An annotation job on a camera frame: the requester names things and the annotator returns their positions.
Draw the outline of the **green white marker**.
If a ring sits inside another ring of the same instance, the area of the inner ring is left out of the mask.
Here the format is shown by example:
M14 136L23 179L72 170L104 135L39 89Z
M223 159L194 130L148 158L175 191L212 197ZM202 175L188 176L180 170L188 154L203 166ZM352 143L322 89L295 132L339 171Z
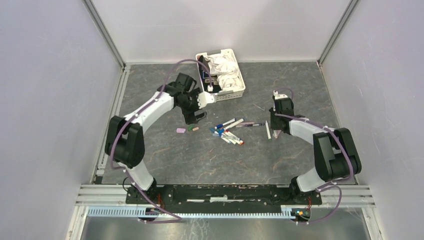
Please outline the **green white marker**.
M265 129L266 129L267 139L268 140L271 140L272 139L272 137L271 137L271 131L270 131L270 127L269 127L269 124L268 124L268 121L267 120L265 121Z

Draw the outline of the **white marker blue cap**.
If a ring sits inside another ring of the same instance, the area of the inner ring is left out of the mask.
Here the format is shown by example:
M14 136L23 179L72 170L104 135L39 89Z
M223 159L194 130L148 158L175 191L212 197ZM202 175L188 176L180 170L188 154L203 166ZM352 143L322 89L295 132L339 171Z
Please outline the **white marker blue cap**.
M228 125L226 125L226 126L224 126L224 127L220 128L220 129L216 129L216 131L217 131L219 134L222 134L222 133L224 133L225 131L229 130L230 128L235 127L236 125L238 125L238 124L240 124L240 123L242 123L242 122L244 122L244 118L236 119L236 121L235 121L235 122L230 123L230 124L228 124Z

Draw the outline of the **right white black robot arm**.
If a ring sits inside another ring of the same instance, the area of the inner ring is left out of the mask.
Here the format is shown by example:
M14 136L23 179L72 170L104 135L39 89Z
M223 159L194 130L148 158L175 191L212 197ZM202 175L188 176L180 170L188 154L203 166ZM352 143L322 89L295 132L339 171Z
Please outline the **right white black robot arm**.
M272 130L300 138L313 147L313 168L290 183L288 196L293 203L302 204L309 198L309 192L349 181L362 171L349 129L327 127L296 115L289 97L275 97L269 112Z

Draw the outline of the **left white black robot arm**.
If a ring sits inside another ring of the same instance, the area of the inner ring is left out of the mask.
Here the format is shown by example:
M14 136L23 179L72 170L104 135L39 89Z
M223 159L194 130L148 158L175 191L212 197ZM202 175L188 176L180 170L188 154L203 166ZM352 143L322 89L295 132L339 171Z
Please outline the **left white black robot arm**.
M143 161L146 151L144 135L162 115L176 107L181 109L187 125L205 118L205 112L196 112L217 100L196 84L191 76L179 73L175 81L159 87L153 97L135 111L109 120L104 152L138 186L137 196L145 204L156 200L157 190L152 187L156 181Z

